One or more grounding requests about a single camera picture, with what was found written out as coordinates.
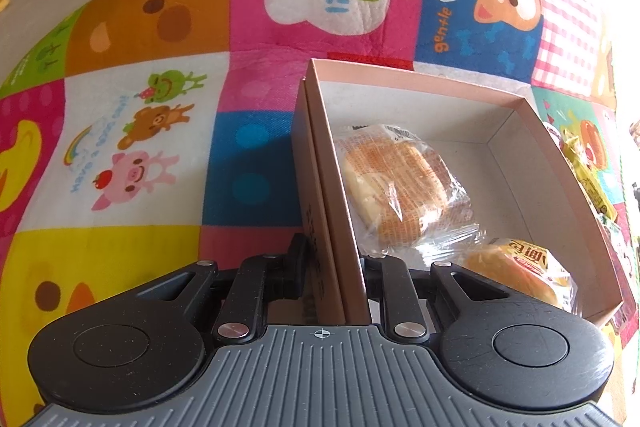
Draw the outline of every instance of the cardboard box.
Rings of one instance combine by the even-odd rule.
[[[622,303],[607,247],[573,173],[517,95],[413,71],[312,60],[292,146],[321,323],[369,323],[364,280],[332,129],[388,123],[440,153],[488,237],[548,248],[578,284],[583,316],[604,325]]]

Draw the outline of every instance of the brown circle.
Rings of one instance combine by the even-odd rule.
[[[144,13],[158,13],[164,7],[164,0],[148,0],[142,5]]]
[[[191,33],[191,12],[178,4],[164,10],[158,17],[158,37],[165,42],[179,42]]]
[[[44,312],[52,312],[60,304],[60,286],[43,281],[36,288],[36,306]]]

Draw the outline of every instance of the cartoon mat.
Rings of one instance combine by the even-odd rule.
[[[628,238],[610,44],[585,0],[92,0],[0,87],[4,425],[42,406],[26,352],[50,321],[198,258],[286,248],[313,57],[526,96],[581,137]],[[631,296],[616,328],[635,312]]]

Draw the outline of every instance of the blue square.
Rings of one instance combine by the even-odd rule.
[[[542,27],[540,0],[422,0],[415,60],[530,84]]]
[[[300,226],[291,151],[293,113],[219,112],[213,129],[203,225]]]

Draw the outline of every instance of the rainbow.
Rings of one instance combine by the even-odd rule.
[[[71,142],[71,145],[68,147],[68,149],[65,152],[65,165],[71,165],[71,163],[73,163],[74,159],[76,158],[76,156],[78,156],[78,144],[82,141],[82,138],[84,138],[85,136],[87,136],[89,134],[89,132],[91,131],[91,126],[87,127],[84,131],[82,131],[78,136],[76,136],[73,140],[73,142]]]

